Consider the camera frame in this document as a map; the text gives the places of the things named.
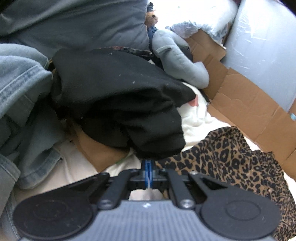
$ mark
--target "blue denim jeans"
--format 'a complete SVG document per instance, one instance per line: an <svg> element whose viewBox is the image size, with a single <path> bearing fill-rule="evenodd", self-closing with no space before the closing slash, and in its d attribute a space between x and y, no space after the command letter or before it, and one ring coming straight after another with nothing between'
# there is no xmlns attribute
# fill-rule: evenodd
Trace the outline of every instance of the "blue denim jeans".
<svg viewBox="0 0 296 241"><path fill-rule="evenodd" d="M44 99L52 85L48 64L36 49L0 44L0 215L11 240L18 238L12 222L14 185L37 186L61 158L52 146L64 132Z"/></svg>

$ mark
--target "leopard print clothing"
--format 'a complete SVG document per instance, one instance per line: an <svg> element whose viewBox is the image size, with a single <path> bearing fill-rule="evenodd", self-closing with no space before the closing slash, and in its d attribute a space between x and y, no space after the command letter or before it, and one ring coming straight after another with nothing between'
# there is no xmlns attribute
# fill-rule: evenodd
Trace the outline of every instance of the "leopard print clothing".
<svg viewBox="0 0 296 241"><path fill-rule="evenodd" d="M296 236L296 205L283 170L272 152L251 151L238 128L211 131L191 149L156 164L159 168L175 169L182 175L189 171L201 172L269 198L282 215L274 238L288 241Z"/></svg>

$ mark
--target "gray pillow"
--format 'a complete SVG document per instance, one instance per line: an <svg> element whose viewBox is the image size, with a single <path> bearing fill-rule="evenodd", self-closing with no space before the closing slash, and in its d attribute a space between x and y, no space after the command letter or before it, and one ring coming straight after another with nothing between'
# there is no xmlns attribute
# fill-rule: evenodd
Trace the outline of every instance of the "gray pillow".
<svg viewBox="0 0 296 241"><path fill-rule="evenodd" d="M27 45L48 58L61 48L148 50L146 10L147 0L15 0L0 15L0 42Z"/></svg>

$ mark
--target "black fabric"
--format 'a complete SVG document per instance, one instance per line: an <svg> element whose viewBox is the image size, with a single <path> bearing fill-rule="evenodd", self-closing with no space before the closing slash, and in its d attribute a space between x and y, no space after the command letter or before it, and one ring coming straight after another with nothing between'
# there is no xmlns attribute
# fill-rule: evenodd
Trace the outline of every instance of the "black fabric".
<svg viewBox="0 0 296 241"><path fill-rule="evenodd" d="M141 158L161 159L182 150L176 107L195 93L180 81L138 56L112 49L59 50L52 60L54 102L67 107L92 139L110 146L131 143ZM104 122L110 131L121 129L121 136L104 134Z"/></svg>

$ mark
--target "cardboard box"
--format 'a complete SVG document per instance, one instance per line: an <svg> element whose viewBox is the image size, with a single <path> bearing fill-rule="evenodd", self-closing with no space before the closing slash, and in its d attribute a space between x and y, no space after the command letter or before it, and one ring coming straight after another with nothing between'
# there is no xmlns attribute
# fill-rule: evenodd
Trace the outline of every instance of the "cardboard box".
<svg viewBox="0 0 296 241"><path fill-rule="evenodd" d="M208 111L236 125L262 151L273 151L283 170L296 180L296 123L253 82L227 69L220 62L225 49L205 35L200 30L186 41L194 61L202 61L209 72L210 83L204 89L212 100ZM296 114L296 103L291 110Z"/></svg>

